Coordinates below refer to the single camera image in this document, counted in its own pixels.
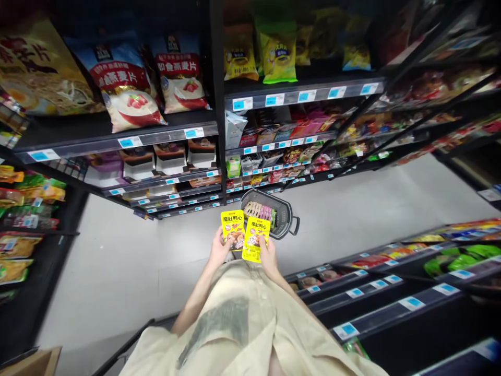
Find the aisle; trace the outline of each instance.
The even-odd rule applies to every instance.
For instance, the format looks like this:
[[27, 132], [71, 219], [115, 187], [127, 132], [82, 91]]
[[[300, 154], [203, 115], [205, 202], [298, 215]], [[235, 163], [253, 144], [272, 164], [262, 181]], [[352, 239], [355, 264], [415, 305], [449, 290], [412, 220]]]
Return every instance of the aisle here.
[[[297, 236], [277, 242], [283, 274], [441, 224], [499, 215], [430, 155], [279, 197], [301, 218]], [[148, 319], [182, 308], [220, 212], [236, 207], [151, 222], [92, 196], [38, 339], [43, 348], [63, 346], [57, 374], [90, 374]]]

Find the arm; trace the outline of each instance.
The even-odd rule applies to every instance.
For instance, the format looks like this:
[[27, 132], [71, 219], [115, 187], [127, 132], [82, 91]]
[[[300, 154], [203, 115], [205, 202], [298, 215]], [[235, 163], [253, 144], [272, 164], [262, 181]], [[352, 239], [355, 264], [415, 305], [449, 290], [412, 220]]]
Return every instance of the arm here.
[[177, 317], [172, 326], [171, 333], [181, 337], [184, 332], [197, 320], [202, 308], [204, 307], [207, 298], [209, 297], [210, 284], [214, 274], [223, 264], [226, 255], [228, 254], [231, 245], [235, 241], [234, 238], [228, 239], [226, 245], [221, 244], [221, 234], [223, 230], [220, 227], [212, 240], [212, 248], [210, 250], [209, 261], [204, 267], [200, 278], [189, 296], [186, 305]]

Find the quaker oatmeal bag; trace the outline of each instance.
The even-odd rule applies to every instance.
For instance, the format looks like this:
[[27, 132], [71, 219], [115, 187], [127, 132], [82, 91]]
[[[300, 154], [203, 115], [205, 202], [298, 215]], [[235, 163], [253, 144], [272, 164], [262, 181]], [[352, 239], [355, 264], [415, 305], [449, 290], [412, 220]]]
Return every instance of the quaker oatmeal bag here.
[[166, 125], [134, 32], [94, 40], [66, 38], [66, 42], [99, 86], [113, 123], [113, 133]]

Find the basket handle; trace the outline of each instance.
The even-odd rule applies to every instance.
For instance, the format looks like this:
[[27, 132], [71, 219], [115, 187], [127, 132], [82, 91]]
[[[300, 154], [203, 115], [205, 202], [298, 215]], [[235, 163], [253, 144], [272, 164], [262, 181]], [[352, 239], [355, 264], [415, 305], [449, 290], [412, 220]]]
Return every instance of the basket handle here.
[[294, 230], [294, 231], [289, 230], [289, 232], [290, 232], [291, 234], [293, 234], [294, 236], [296, 236], [296, 235], [297, 235], [297, 232], [299, 231], [299, 223], [300, 223], [300, 220], [299, 220], [299, 217], [296, 217], [296, 216], [292, 216], [292, 218], [295, 218], [295, 219], [296, 219], [296, 228], [295, 228], [295, 230]]

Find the person's left hand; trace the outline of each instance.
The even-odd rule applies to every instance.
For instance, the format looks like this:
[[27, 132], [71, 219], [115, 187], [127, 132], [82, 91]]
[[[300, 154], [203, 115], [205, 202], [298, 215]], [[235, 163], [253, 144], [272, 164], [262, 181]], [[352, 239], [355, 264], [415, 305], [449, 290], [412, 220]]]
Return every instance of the person's left hand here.
[[209, 265], [214, 268], [219, 268], [230, 251], [231, 245], [235, 242], [235, 238], [229, 238], [225, 245], [221, 243], [223, 227], [220, 226], [212, 239], [212, 248], [210, 250]]

